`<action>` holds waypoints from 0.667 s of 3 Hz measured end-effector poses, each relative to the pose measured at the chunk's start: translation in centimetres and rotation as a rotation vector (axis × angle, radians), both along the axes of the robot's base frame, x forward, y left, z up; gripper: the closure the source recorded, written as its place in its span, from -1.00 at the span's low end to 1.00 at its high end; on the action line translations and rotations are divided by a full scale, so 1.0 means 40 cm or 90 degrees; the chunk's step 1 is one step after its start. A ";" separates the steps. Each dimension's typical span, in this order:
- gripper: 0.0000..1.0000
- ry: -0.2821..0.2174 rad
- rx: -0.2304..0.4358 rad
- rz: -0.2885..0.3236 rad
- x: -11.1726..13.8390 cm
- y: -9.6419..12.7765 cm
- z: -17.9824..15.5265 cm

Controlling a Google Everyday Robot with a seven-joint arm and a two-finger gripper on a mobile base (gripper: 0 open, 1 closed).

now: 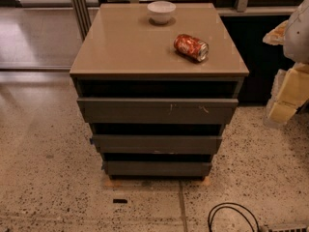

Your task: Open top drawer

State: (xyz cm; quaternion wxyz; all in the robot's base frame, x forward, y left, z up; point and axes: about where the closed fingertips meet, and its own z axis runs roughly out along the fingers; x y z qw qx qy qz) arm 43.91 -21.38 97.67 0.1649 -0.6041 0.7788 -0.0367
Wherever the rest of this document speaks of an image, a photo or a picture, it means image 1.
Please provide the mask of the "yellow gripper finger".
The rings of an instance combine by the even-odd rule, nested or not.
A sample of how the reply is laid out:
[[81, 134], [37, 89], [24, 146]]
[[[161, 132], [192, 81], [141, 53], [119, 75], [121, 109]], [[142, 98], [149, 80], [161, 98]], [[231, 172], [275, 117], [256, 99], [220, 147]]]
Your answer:
[[295, 63], [287, 71], [279, 70], [267, 103], [267, 119], [275, 124], [286, 124], [308, 100], [309, 65]]
[[288, 21], [285, 20], [277, 25], [263, 37], [263, 42], [270, 45], [282, 45], [284, 43], [285, 29]]

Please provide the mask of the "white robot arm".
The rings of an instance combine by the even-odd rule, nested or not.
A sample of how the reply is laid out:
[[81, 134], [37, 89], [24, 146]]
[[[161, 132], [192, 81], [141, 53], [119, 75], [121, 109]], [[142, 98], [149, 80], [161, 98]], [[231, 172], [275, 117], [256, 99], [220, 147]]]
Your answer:
[[279, 70], [273, 80], [265, 124], [276, 128], [285, 125], [309, 100], [309, 0], [303, 0], [263, 42], [282, 45], [284, 56], [295, 62], [287, 71]]

